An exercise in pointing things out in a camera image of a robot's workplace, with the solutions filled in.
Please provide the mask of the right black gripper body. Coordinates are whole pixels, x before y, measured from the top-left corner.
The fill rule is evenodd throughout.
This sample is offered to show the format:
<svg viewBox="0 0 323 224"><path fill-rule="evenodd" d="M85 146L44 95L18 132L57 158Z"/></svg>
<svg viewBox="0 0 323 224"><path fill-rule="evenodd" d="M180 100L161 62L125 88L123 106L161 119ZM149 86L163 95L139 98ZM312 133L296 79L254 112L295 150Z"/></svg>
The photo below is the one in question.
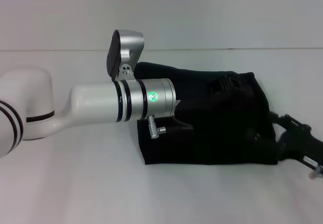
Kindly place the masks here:
<svg viewBox="0 0 323 224"><path fill-rule="evenodd" d="M280 159L293 159L311 169L322 169L322 141L306 130L285 131L279 141Z"/></svg>

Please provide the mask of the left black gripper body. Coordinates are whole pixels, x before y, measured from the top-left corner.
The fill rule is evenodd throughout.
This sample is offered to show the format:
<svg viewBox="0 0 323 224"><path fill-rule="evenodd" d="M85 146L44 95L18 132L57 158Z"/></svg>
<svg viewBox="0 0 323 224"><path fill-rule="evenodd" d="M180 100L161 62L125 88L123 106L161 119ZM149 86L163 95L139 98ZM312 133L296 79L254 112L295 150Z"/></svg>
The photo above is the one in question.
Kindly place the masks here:
<svg viewBox="0 0 323 224"><path fill-rule="evenodd" d="M175 82L176 100L174 121L181 129L193 129L203 121L212 121L214 93L208 82Z"/></svg>

